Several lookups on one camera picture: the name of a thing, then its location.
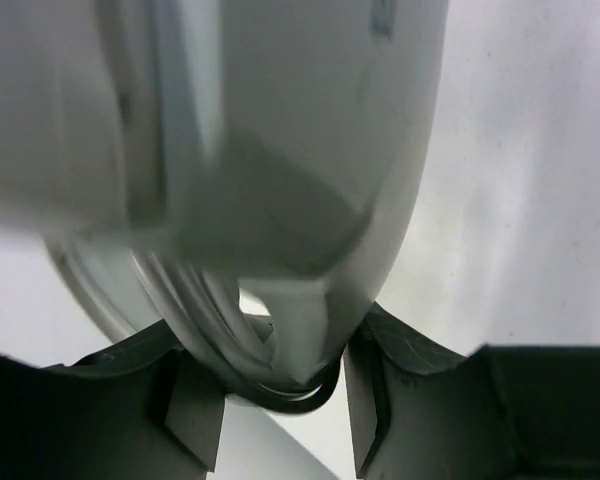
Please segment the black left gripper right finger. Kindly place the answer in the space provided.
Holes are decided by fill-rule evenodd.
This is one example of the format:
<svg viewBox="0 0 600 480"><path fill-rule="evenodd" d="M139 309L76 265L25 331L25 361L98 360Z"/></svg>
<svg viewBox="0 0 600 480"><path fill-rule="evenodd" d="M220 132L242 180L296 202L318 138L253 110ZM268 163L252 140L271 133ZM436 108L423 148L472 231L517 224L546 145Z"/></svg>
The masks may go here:
<svg viewBox="0 0 600 480"><path fill-rule="evenodd" d="M465 357L374 307L344 372L360 479L600 479L600 347Z"/></svg>

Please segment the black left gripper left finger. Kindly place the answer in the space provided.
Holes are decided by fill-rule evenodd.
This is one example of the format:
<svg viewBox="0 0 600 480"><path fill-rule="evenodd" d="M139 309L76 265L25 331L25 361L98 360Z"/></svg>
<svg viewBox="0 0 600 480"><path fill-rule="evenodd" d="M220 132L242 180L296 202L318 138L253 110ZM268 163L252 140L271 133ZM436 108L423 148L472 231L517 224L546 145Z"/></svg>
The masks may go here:
<svg viewBox="0 0 600 480"><path fill-rule="evenodd" d="M165 322L71 366L0 355L0 479L203 479L224 406Z"/></svg>

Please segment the white headphones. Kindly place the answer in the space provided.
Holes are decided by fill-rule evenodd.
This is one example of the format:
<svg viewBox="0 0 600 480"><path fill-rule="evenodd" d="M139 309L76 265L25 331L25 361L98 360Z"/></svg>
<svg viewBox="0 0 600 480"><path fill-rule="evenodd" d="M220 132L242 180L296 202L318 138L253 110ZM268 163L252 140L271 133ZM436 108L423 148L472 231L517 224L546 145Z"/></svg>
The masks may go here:
<svg viewBox="0 0 600 480"><path fill-rule="evenodd" d="M0 226L129 254L237 396L300 415L385 282L445 1L0 1Z"/></svg>

